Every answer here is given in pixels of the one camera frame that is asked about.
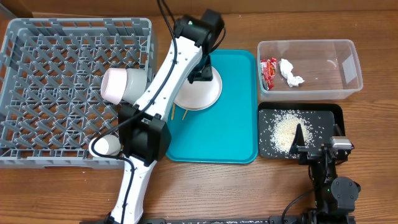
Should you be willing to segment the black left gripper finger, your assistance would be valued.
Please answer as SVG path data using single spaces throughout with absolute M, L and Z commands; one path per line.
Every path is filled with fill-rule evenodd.
M 201 72 L 195 72 L 195 71 L 190 72 L 190 74 L 187 77 L 187 80 L 188 80 L 189 84 L 192 84 L 193 82 L 196 82 L 196 81 L 200 81 L 201 80 Z
M 200 75 L 200 80 L 201 81 L 212 81 L 213 79 L 213 72 L 212 72 L 212 66 L 206 66 L 203 68 L 201 71 Z

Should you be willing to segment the white round plate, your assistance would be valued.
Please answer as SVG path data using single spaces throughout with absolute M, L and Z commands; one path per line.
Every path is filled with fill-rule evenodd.
M 212 81 L 195 81 L 192 84 L 185 80 L 174 103 L 191 111 L 204 110 L 216 103 L 221 95 L 223 83 L 218 71 L 212 67 Z

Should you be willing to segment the pile of rice grains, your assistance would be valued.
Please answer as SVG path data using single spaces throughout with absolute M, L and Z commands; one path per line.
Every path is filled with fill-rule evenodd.
M 313 126 L 299 110 L 259 111 L 259 150 L 265 156 L 289 156 L 297 125 L 302 128 L 305 147 L 315 145 Z

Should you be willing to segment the red snack wrapper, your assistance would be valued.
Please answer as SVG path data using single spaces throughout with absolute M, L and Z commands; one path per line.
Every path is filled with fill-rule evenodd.
M 275 57 L 260 61 L 262 84 L 266 90 L 274 87 L 274 77 L 277 71 L 277 59 Z

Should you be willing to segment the white tissue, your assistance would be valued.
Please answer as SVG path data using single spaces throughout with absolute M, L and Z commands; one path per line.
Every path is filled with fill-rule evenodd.
M 282 58 L 279 61 L 279 68 L 281 75 L 287 80 L 289 87 L 299 86 L 305 82 L 302 77 L 294 76 L 292 73 L 294 66 L 288 60 Z

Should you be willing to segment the white bowl with rice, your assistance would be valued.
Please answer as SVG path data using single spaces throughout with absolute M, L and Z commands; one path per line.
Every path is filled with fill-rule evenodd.
M 109 68 L 101 82 L 101 96 L 112 104 L 119 104 L 127 85 L 127 70 L 123 68 Z

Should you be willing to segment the white paper cup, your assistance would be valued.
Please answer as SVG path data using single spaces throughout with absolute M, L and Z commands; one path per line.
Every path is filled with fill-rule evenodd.
M 106 135 L 95 144 L 95 151 L 109 156 L 117 156 L 121 152 L 119 139 L 112 135 Z

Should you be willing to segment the grey bowl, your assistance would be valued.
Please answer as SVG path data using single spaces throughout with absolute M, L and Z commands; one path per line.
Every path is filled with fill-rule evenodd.
M 136 68 L 129 68 L 126 71 L 127 82 L 122 99 L 133 105 L 145 92 L 147 74 L 144 70 Z

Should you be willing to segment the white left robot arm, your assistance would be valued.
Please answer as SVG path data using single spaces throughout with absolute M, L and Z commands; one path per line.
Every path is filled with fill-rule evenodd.
M 119 140 L 123 146 L 124 175 L 110 223 L 138 223 L 150 175 L 170 146 L 167 120 L 172 104 L 185 82 L 210 82 L 213 68 L 209 54 L 224 38 L 224 20 L 211 9 L 201 19 L 184 15 L 169 28 L 170 53 L 149 88 L 118 114 Z

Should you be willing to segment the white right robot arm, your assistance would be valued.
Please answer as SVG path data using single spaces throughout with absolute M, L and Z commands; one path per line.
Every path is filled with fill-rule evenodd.
M 282 223 L 354 223 L 349 214 L 355 210 L 361 186 L 348 177 L 340 177 L 336 166 L 346 162 L 354 145 L 341 135 L 340 127 L 333 126 L 334 136 L 320 148 L 310 150 L 305 146 L 301 125 L 298 124 L 290 148 L 291 154 L 298 155 L 298 163 L 308 166 L 308 175 L 313 189 L 290 202 L 280 218 Z M 301 215 L 288 220 L 285 216 L 289 208 L 302 198 L 314 194 L 315 208 L 309 208 Z

